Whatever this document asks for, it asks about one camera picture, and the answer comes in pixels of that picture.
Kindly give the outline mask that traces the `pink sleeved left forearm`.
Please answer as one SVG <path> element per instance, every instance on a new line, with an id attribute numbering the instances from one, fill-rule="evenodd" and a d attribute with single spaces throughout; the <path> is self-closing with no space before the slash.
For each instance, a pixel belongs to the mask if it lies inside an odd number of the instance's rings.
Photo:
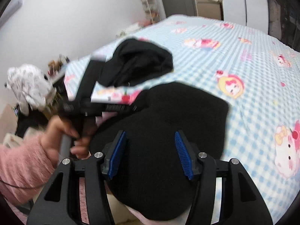
<path id="1" fill-rule="evenodd" d="M 43 133 L 26 138 L 18 147 L 1 145 L 1 193 L 5 199 L 20 205 L 38 192 L 48 181 L 54 166 L 41 144 Z"/>

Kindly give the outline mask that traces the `person's left hand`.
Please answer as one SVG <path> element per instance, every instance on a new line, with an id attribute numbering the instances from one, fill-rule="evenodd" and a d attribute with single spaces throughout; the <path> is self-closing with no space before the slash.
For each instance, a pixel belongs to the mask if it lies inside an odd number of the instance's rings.
<path id="1" fill-rule="evenodd" d="M 73 138 L 75 139 L 75 144 L 69 148 L 70 153 L 78 159 L 84 159 L 89 156 L 89 143 L 97 128 L 94 119 L 87 120 L 80 135 L 73 127 L 71 121 L 55 115 L 52 116 L 45 132 L 41 136 L 41 146 L 51 162 L 56 165 L 59 161 L 62 140 L 65 137 Z"/>

